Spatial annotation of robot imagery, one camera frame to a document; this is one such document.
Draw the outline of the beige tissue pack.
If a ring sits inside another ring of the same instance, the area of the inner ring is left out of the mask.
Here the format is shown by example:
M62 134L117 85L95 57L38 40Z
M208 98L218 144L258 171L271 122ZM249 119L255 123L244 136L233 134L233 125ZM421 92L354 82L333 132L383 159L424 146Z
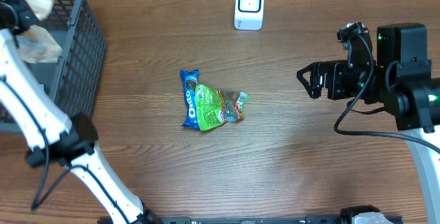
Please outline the beige tissue pack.
M39 23L45 20L54 5L54 0L26 0ZM62 54L62 48L43 27L32 25L22 34L14 35L21 58L27 63L55 63Z

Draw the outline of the green red snack bag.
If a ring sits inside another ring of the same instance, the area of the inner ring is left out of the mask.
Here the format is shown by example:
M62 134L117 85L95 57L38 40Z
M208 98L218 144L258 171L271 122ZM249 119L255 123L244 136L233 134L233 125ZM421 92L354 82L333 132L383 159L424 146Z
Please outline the green red snack bag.
M209 131L244 118L243 107L249 95L242 91L211 89L205 85L195 87L197 121L201 131Z

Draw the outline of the blue Oreo cookie pack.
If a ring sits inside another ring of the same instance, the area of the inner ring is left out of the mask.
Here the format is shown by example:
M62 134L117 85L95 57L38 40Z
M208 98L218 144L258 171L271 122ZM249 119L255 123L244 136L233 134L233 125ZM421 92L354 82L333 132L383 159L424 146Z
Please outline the blue Oreo cookie pack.
M195 101L195 88L199 82L199 70L181 70L180 76L183 83L183 93L187 109L186 121L182 124L182 126L199 130L197 120L197 104Z

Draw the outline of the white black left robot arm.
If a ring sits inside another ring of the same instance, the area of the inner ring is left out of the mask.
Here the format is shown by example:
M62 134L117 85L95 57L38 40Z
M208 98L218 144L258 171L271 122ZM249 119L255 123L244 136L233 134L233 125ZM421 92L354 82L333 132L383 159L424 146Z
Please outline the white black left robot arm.
M26 0L1 0L1 103L26 138L28 164L44 167L32 210L71 172L97 198L112 223L160 223L108 164L88 116L69 117L61 111L21 59L15 36L37 21Z

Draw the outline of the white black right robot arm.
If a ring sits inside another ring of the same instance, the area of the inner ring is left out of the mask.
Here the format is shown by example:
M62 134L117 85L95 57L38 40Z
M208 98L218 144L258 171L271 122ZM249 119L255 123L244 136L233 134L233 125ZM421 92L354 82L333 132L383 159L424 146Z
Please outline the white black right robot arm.
M361 22L337 31L348 51L345 60L314 62L297 72L309 97L323 89L331 100L347 99L346 110L334 124L341 135L376 136L406 142L419 175L429 223L439 222L439 79L433 78L427 53L427 29L421 23L398 23L377 28L377 45ZM397 132L345 131L340 123L358 100L382 104L396 121Z

